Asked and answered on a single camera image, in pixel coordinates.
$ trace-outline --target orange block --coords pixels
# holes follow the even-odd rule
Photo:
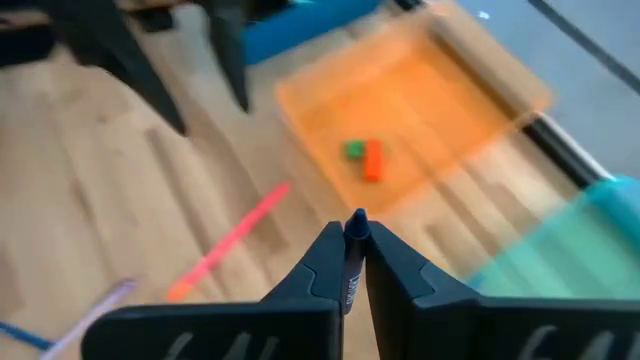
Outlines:
[[[382,178],[384,149],[380,140],[369,140],[364,150],[364,179],[378,182]]]

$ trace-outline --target teal object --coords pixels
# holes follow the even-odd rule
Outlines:
[[[380,0],[298,0],[282,12],[250,25],[245,59],[257,64],[375,10]]]
[[[640,299],[640,182],[599,182],[467,280],[485,295]]]

